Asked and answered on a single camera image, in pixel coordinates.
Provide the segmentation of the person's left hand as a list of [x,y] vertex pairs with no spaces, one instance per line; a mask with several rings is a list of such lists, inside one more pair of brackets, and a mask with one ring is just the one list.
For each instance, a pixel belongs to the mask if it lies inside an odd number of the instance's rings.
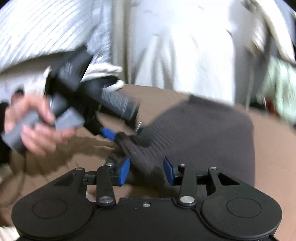
[[53,128],[55,116],[51,113],[48,100],[37,94],[28,94],[5,110],[4,131],[9,132],[30,110],[37,110],[45,123],[31,128],[23,126],[21,139],[28,151],[37,156],[55,152],[59,144],[68,142],[76,135],[75,128],[57,130]]

